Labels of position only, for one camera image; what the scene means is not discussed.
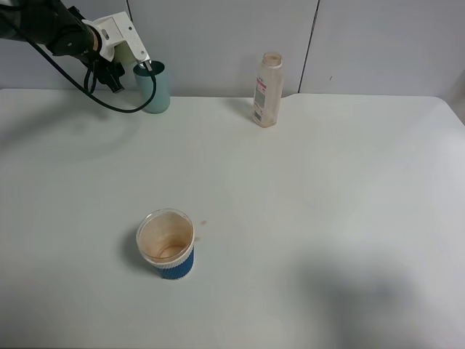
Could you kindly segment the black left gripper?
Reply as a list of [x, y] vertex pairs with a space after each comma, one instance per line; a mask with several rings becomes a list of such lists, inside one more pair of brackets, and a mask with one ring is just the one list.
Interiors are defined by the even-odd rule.
[[96, 66], [97, 80], [112, 93], [124, 90], [120, 78], [124, 67], [120, 62], [111, 62], [100, 54], [102, 38], [75, 6], [47, 5], [45, 46], [54, 56], [71, 56], [80, 60], [87, 68]]

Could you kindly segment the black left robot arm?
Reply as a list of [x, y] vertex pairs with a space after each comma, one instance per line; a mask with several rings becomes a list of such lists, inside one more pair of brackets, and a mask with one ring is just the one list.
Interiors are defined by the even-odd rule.
[[122, 64], [100, 54], [105, 38], [84, 22], [76, 7], [67, 8], [61, 1], [2, 1], [1, 37], [28, 42], [69, 82], [72, 78], [51, 56], [76, 58], [87, 69], [83, 88], [89, 94], [97, 83], [113, 93], [124, 89]]

